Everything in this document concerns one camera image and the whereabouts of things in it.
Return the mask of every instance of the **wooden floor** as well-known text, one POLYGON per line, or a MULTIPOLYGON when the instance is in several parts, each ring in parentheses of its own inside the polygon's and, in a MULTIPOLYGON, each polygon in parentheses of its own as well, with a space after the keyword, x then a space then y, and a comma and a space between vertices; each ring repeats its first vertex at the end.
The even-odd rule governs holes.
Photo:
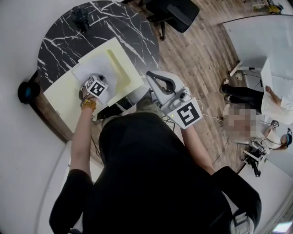
MULTIPOLYGON (((139 0, 130 5, 136 11, 150 15, 144 8, 137 6, 139 0)), ((225 106, 223 94, 219 92, 221 81, 228 77, 228 71, 238 63, 233 45, 222 25, 223 22, 247 16, 258 15, 242 0, 193 0, 200 8, 200 13, 187 32, 181 34, 166 25, 166 40, 160 41, 160 28, 154 26, 160 46, 160 68, 177 74, 190 88, 193 96, 203 104, 203 114, 220 117, 225 106)), ((230 79, 233 85, 244 86, 243 82, 230 79)), ((52 120, 57 124, 60 119, 52 120)), ((238 171, 242 166, 244 147, 230 143, 227 133, 216 119, 206 117, 195 124, 200 138, 208 150, 214 166, 219 169, 229 165, 238 171)), ((94 124, 92 134, 98 142, 100 125, 94 124)), ((100 161, 92 145, 92 157, 100 161)))

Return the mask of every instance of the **black pants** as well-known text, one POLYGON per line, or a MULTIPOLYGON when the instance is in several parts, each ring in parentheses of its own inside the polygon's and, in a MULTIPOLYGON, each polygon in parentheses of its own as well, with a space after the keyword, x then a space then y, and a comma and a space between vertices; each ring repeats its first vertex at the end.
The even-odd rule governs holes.
POLYGON ((264 96, 263 92, 259 92, 246 87, 232 87, 224 85, 222 88, 224 93, 232 95, 230 101, 232 103, 247 103, 261 113, 261 103, 264 96))

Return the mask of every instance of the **gold bracelet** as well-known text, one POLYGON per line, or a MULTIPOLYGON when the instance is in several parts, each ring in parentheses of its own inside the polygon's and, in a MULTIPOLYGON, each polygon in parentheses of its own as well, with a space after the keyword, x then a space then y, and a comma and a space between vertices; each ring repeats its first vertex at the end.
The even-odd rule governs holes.
POLYGON ((96 109, 96 102, 90 99, 86 99, 81 103, 81 109, 83 110, 84 108, 91 108, 93 110, 96 109))

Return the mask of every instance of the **white shirt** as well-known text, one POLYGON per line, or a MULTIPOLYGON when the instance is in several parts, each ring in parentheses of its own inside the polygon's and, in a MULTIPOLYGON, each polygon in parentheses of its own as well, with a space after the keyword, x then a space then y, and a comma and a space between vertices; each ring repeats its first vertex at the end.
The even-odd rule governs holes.
POLYGON ((276 134, 275 129, 272 129, 267 137, 255 138, 254 141, 261 144, 267 154, 271 152, 271 149, 277 149, 281 146, 281 138, 276 134))
POLYGON ((278 106, 271 95, 265 92, 262 98, 261 114, 289 125, 293 123, 293 103, 282 97, 281 106, 278 106))

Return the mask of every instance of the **hand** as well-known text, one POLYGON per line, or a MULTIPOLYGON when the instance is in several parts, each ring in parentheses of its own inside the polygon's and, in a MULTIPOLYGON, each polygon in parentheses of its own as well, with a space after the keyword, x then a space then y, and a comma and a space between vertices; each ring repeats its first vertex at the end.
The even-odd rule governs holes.
POLYGON ((267 91, 268 93, 270 93, 270 91, 271 91, 271 87, 270 87, 270 86, 266 86, 266 91, 267 91))
MULTIPOLYGON (((82 89, 82 97, 83 97, 83 99, 87 96, 87 94, 88 94, 87 89, 86 89, 85 87, 83 87, 83 89, 82 89)), ((97 98, 94 97, 94 96, 91 95, 91 94, 89 94, 89 95, 87 96, 87 99, 91 99, 91 100, 93 100, 93 101, 96 101, 96 100, 97 100, 97 98)))

